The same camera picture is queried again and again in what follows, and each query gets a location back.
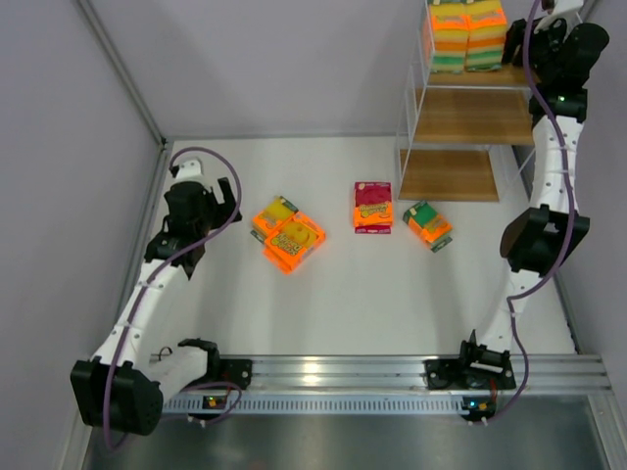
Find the yellow sponge pack green box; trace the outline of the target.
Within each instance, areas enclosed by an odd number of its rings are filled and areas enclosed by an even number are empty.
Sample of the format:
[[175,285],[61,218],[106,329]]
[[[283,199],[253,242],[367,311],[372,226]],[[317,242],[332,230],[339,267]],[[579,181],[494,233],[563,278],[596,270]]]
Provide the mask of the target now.
[[464,71],[469,29],[462,1],[428,1],[422,33],[433,73]]

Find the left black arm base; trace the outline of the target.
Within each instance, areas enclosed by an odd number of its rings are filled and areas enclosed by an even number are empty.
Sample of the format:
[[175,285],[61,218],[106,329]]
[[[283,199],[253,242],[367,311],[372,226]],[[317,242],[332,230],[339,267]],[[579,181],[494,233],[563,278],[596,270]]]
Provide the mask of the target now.
[[242,358],[222,358],[219,363],[218,378],[222,382],[235,384],[242,391],[247,390],[252,381],[253,361]]

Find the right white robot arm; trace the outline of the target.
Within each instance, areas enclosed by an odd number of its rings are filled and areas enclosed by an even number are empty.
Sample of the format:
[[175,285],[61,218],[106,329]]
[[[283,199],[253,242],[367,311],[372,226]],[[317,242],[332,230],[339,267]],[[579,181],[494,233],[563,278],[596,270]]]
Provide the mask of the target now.
[[486,324],[462,342],[450,384],[514,389],[509,350],[520,343],[516,320],[590,229],[575,197],[577,145],[587,118],[585,84],[608,43],[603,27],[571,25],[564,15],[517,21],[506,35],[504,62],[522,66],[530,81],[532,193],[528,209],[502,236],[509,272],[499,300]]

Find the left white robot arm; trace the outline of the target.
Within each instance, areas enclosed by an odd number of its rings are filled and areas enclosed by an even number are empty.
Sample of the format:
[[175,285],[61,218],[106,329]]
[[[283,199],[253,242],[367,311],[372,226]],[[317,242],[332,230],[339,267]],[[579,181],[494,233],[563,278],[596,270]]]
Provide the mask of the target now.
[[148,242],[139,277],[111,333],[70,379],[83,423],[115,436],[148,436],[166,402],[182,392],[219,390],[216,408],[230,413],[250,384],[248,359],[224,359],[196,335],[183,306],[210,240],[241,218],[241,182],[217,182],[223,198],[198,176],[179,174],[164,195],[168,212]]

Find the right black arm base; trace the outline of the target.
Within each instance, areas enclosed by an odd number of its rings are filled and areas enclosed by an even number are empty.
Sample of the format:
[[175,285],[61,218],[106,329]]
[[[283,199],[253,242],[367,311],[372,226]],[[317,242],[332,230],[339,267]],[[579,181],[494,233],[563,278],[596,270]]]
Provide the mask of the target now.
[[516,382],[510,352],[478,344],[476,332],[460,343],[457,357],[424,362],[429,390],[514,390]]

